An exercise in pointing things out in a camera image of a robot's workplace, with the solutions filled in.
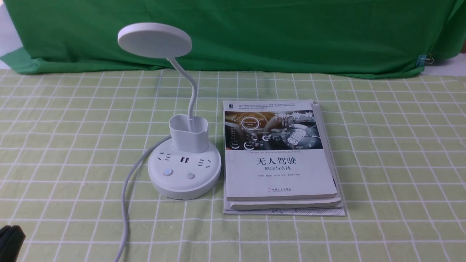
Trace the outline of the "black gripper finger at corner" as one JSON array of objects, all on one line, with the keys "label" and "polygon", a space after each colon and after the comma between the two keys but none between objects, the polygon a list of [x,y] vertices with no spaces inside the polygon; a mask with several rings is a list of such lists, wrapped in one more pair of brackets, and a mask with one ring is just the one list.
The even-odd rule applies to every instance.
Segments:
[{"label": "black gripper finger at corner", "polygon": [[5,225],[0,230],[0,261],[16,262],[22,244],[25,240],[25,233],[18,225]]}]

